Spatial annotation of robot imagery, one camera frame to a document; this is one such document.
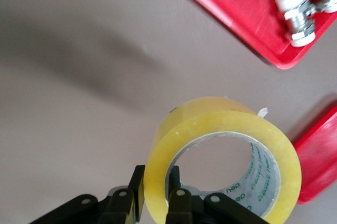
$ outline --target roll of tape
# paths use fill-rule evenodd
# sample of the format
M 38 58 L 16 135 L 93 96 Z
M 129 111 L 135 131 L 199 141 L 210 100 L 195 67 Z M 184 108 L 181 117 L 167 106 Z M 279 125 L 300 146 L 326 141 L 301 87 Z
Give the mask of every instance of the roll of tape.
M 168 177 L 175 161 L 194 144 L 218 136 L 250 142 L 252 156 L 246 174 L 217 192 L 238 201 L 270 224 L 284 223 L 301 188 L 297 154 L 273 124 L 242 104 L 222 97 L 186 102 L 171 111 L 157 129 L 144 174 L 145 201 L 155 222 L 165 223 Z M 203 198 L 213 192 L 199 193 Z

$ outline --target tape roll core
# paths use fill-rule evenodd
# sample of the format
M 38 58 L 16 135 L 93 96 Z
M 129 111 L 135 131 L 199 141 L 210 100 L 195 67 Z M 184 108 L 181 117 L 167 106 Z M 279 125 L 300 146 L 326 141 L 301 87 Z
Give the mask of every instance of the tape roll core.
M 221 135 L 243 138 L 252 146 L 248 171 L 222 192 L 271 224 L 286 221 L 301 186 L 300 163 L 292 144 L 274 125 L 240 103 L 205 97 L 174 109 L 156 131 L 144 174 L 145 200 L 156 223 L 165 223 L 165 183 L 175 161 L 186 147 Z

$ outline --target table surface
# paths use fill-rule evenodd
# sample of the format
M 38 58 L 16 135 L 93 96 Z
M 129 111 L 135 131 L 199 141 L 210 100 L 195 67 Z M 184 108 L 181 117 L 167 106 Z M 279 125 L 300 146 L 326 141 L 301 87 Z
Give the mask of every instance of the table surface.
M 227 96 L 295 142 L 337 100 L 337 23 L 293 68 L 255 56 L 192 0 L 0 0 L 0 222 L 24 224 L 80 194 L 99 200 L 145 164 L 177 105 Z M 223 167 L 241 155 L 234 167 Z M 245 142 L 193 148 L 186 182 L 218 189 Z M 335 223 L 337 184 L 286 223 Z M 141 223 L 153 223 L 145 210 Z

